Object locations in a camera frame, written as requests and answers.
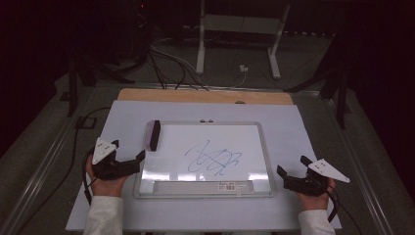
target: whiteboard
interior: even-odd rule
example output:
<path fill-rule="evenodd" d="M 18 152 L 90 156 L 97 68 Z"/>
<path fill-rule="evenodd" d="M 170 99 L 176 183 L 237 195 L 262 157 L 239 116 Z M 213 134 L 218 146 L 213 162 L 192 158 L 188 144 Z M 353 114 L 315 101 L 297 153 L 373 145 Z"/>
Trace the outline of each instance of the whiteboard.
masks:
<path fill-rule="evenodd" d="M 134 196 L 272 197 L 265 150 L 256 122 L 161 122 L 157 150 L 146 151 Z"/>

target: wire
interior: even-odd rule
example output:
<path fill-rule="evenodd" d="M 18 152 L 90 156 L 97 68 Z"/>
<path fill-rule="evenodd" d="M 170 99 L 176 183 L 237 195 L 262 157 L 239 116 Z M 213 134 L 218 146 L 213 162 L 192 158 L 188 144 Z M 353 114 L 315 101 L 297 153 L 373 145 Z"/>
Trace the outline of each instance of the wire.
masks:
<path fill-rule="evenodd" d="M 247 72 L 246 72 L 246 71 L 244 71 L 244 79 L 242 80 L 242 82 L 241 82 L 241 83 L 239 83 L 238 85 L 231 86 L 230 88 L 236 88 L 236 87 L 238 87 L 238 86 L 240 86 L 240 85 L 244 84 L 246 79 L 247 79 Z"/>
<path fill-rule="evenodd" d="M 165 52 L 162 52 L 162 51 L 160 51 L 159 49 L 157 49 L 156 47 L 154 47 L 153 45 L 150 45 L 150 47 L 153 49 L 153 50 L 155 50 L 156 52 L 158 52 L 158 53 L 161 53 L 161 54 L 163 54 L 163 55 L 166 55 L 166 56 L 168 56 L 168 57 L 170 57 L 170 58 L 173 58 L 173 59 L 176 59 L 176 60 L 178 60 L 178 61 L 182 61 L 182 62 L 184 62 L 188 67 L 190 67 L 190 68 L 192 68 L 192 70 L 193 70 L 193 72 L 195 73 L 195 75 L 196 75 L 196 78 L 198 79 L 198 81 L 199 81 L 199 83 L 200 83 L 200 85 L 204 88 L 204 86 L 206 86 L 206 87 L 209 87 L 209 85 L 207 85 L 207 84 L 205 84 L 204 82 L 202 82 L 201 81 L 201 79 L 199 78 L 199 76 L 196 74 L 196 69 L 189 63 L 189 62 L 187 62 L 187 61 L 185 61 L 184 59 L 181 59 L 181 58 L 179 58 L 179 57 L 175 57 L 175 56 L 172 56 L 172 55 L 170 55 L 170 54 L 167 54 L 167 53 L 165 53 Z"/>
<path fill-rule="evenodd" d="M 27 217 L 26 221 L 24 222 L 24 224 L 21 226 L 21 228 L 18 230 L 18 232 L 16 234 L 21 234 L 23 232 L 25 227 L 30 223 L 30 221 L 34 218 L 34 216 L 46 205 L 46 203 L 49 202 L 49 200 L 55 195 L 55 193 L 58 191 L 58 189 L 60 189 L 60 187 L 64 184 L 65 180 L 68 178 L 70 172 L 73 169 L 73 165 L 74 165 L 74 162 L 75 162 L 76 138 L 77 138 L 77 134 L 78 134 L 78 131 L 79 131 L 80 124 L 83 123 L 84 121 L 86 121 L 86 119 L 89 118 L 89 116 L 91 116 L 92 114 L 94 114 L 96 112 L 99 112 L 99 111 L 102 111 L 102 110 L 106 110 L 106 109 L 110 109 L 110 108 L 105 107 L 105 108 L 100 108 L 100 109 L 97 109 L 95 111 L 92 111 L 76 123 L 76 125 L 75 125 L 76 131 L 75 131 L 75 134 L 74 134 L 74 140 L 73 140 L 73 145 L 72 145 L 72 156 L 71 156 L 71 161 L 70 161 L 70 165 L 69 165 L 69 169 L 67 170 L 67 173 L 61 179 L 61 181 L 58 183 L 58 185 L 55 187 L 55 189 L 49 194 L 49 196 L 46 197 L 46 199 L 43 200 L 43 202 L 37 207 L 37 209 L 34 210 L 34 212 L 30 216 Z"/>
<path fill-rule="evenodd" d="M 288 87 L 288 85 L 290 84 L 291 80 L 293 79 L 293 75 L 296 74 L 303 66 L 305 66 L 306 64 L 314 61 L 323 51 L 325 51 L 325 49 L 327 49 L 330 46 L 330 43 L 328 45 L 324 45 L 323 47 L 320 48 L 320 50 L 318 50 L 317 53 L 314 54 L 313 57 L 311 57 L 310 59 L 306 60 L 305 62 L 303 62 L 301 65 L 299 65 L 293 72 L 291 72 L 290 76 L 288 79 L 284 79 L 286 80 L 286 84 L 284 86 L 281 87 L 281 89 L 286 89 Z"/>
<path fill-rule="evenodd" d="M 359 234 L 363 234 L 362 231 L 360 230 L 360 227 L 357 224 L 356 220 L 353 218 L 353 216 L 351 216 L 351 213 L 345 208 L 345 206 L 343 206 L 341 204 L 340 199 L 339 199 L 339 195 L 336 192 L 336 190 L 332 186 L 330 186 L 330 185 L 329 185 L 329 187 L 333 190 L 333 193 L 336 195 L 336 199 L 337 199 L 339 208 L 342 208 L 345 211 L 345 213 L 347 213 L 348 217 L 351 219 L 351 221 L 353 222 L 354 226 L 356 226 L 357 230 L 359 231 Z"/>
<path fill-rule="evenodd" d="M 149 53 L 149 56 L 152 59 L 153 67 L 155 69 L 155 72 L 156 72 L 157 78 L 159 80 L 159 83 L 161 85 L 161 88 L 162 89 L 166 89 L 166 87 L 164 86 L 164 83 L 163 83 L 163 79 L 161 78 L 161 75 L 160 75 L 160 70 L 159 70 L 159 68 L 158 68 L 158 66 L 156 64 L 155 59 L 153 58 L 153 55 L 151 53 Z"/>
<path fill-rule="evenodd" d="M 163 57 L 163 58 L 165 58 L 165 59 L 170 59 L 170 60 L 172 60 L 172 61 L 174 61 L 174 62 L 176 62 L 183 70 L 185 70 L 186 72 L 188 72 L 189 73 L 189 75 L 192 77 L 192 79 L 196 82 L 196 84 L 198 84 L 199 86 L 201 86 L 202 88 L 204 88 L 205 90 L 208 90 L 207 89 L 207 87 L 208 87 L 208 85 L 207 84 L 205 84 L 205 83 L 203 83 L 201 80 L 200 80 L 200 78 L 198 77 L 198 75 L 196 74 L 196 77 L 197 77 L 197 79 L 192 75 L 192 73 L 196 73 L 196 70 L 195 70 L 195 68 L 194 67 L 192 67 L 192 65 L 190 65 L 190 63 L 188 63 L 187 61 L 185 61 L 185 60 L 183 60 L 183 59 L 181 59 L 181 58 L 179 58 L 179 57 L 175 57 L 175 56 L 172 56 L 172 55 L 170 55 L 170 54 L 167 54 L 167 53 L 165 53 L 165 52 L 162 52 L 162 51 L 160 51 L 160 50 L 158 50 L 157 48 L 155 48 L 154 46 L 152 46 L 151 45 L 151 48 L 152 48 L 152 50 L 151 50 L 151 53 L 155 53 L 155 54 L 158 54 L 159 56 L 161 56 L 161 57 Z"/>

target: metal frame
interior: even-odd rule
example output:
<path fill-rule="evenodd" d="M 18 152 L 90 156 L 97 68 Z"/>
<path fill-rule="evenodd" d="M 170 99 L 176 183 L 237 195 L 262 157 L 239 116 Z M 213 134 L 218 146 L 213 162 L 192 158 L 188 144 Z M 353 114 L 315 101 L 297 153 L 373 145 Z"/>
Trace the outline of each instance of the metal frame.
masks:
<path fill-rule="evenodd" d="M 281 73 L 278 69 L 278 63 L 275 54 L 277 52 L 278 44 L 281 40 L 281 35 L 283 34 L 285 21 L 289 11 L 290 5 L 287 5 L 284 9 L 281 19 L 209 15 L 205 12 L 205 0 L 202 0 L 199 52 L 198 61 L 196 64 L 196 74 L 202 75 L 204 73 L 206 51 L 205 30 L 220 30 L 275 34 L 274 44 L 267 49 L 267 53 L 269 64 L 271 66 L 272 77 L 274 79 L 281 78 Z"/>

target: barcode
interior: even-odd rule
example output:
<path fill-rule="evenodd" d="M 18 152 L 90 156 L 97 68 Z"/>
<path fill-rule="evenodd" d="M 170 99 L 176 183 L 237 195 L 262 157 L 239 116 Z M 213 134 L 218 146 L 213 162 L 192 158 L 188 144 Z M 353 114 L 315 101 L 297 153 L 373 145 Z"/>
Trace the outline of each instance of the barcode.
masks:
<path fill-rule="evenodd" d="M 235 191 L 235 182 L 219 182 L 219 191 Z"/>

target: blue drawing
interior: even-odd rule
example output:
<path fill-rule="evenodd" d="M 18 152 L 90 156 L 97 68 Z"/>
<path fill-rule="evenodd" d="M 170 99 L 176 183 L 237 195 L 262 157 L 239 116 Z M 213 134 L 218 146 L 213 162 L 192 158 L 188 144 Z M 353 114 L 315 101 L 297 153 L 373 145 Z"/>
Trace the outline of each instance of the blue drawing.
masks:
<path fill-rule="evenodd" d="M 210 140 L 206 140 L 195 145 L 185 156 L 195 157 L 189 166 L 189 172 L 196 172 L 200 169 L 217 170 L 216 175 L 224 175 L 224 169 L 231 165 L 237 165 L 242 153 L 232 153 L 227 149 L 210 151 L 208 145 Z"/>

